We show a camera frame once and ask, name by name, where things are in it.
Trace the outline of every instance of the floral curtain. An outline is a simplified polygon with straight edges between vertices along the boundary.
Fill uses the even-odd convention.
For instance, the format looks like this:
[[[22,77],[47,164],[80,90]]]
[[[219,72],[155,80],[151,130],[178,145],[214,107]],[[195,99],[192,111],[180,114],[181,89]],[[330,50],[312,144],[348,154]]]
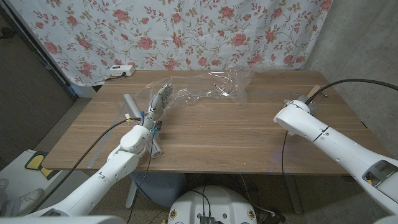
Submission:
[[[301,69],[332,0],[17,0],[72,83],[138,70]]]

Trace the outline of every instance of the wooden surface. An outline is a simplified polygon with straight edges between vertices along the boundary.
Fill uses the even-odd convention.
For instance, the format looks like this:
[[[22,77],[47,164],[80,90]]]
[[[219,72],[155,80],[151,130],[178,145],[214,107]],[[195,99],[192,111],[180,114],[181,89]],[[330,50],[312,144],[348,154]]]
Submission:
[[[121,110],[123,94],[140,92],[134,100],[141,110],[145,110],[150,100],[148,89],[144,90],[147,84],[174,75],[190,77],[199,73],[202,72],[140,71],[132,77],[106,82],[46,157],[44,167],[71,169],[92,142],[115,122],[119,113],[122,115],[118,121],[124,118],[123,114],[128,110]],[[179,80],[173,79],[172,82],[178,90]],[[194,105],[166,111],[159,135],[164,153],[151,160],[149,170],[281,174],[285,131],[272,119],[284,106],[284,99],[296,99],[307,95],[315,85],[326,84],[318,72],[257,73],[246,88],[248,102],[244,105],[229,99],[205,98]],[[321,109],[317,116],[358,143],[365,142],[364,146],[386,154],[340,96],[333,89],[327,93],[329,97],[320,101]],[[130,129],[130,125],[124,123],[113,130],[93,169],[99,169],[106,162],[108,154]],[[101,143],[85,157],[79,169],[88,167]],[[138,171],[146,170],[148,159],[148,154],[141,158]],[[298,174],[345,173],[310,142],[297,136],[287,138],[284,171]]]

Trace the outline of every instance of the transparent plastic sheet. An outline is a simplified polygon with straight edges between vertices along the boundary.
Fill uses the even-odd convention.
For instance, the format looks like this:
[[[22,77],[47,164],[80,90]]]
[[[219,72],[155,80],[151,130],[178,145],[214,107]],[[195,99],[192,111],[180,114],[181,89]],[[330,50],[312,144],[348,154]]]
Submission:
[[[173,93],[165,111],[195,104],[201,98],[230,99],[241,105],[247,102],[245,88],[250,84],[252,75],[250,71],[230,70],[206,72],[191,77],[167,77],[148,84],[132,97],[136,102],[142,102],[146,98],[145,101],[149,104],[163,85],[171,83]],[[144,111],[147,109],[147,106],[139,107]]]

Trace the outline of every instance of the white robotic arm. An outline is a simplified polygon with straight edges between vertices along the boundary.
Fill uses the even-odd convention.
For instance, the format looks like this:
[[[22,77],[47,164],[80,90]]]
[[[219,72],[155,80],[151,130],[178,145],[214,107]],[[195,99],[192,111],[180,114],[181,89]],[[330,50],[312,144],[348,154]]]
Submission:
[[[88,215],[107,191],[117,181],[130,174],[138,165],[139,157],[150,146],[150,139],[160,114],[170,101],[172,85],[166,83],[153,97],[141,125],[135,125],[121,140],[120,145],[111,152],[106,164],[86,182],[81,184],[61,202],[27,217],[41,216],[81,216]]]
[[[287,103],[274,118],[289,135],[308,139],[339,163],[384,209],[398,215],[398,161],[372,152],[310,114],[298,100]]]

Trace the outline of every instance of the white power strip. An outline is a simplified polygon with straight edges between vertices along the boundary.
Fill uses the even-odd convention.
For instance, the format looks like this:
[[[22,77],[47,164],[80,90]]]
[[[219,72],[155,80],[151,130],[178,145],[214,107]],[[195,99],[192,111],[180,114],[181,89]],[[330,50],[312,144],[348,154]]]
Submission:
[[[136,69],[132,65],[113,65],[109,71],[114,77],[122,76],[123,72],[126,72],[126,76],[132,76]]]

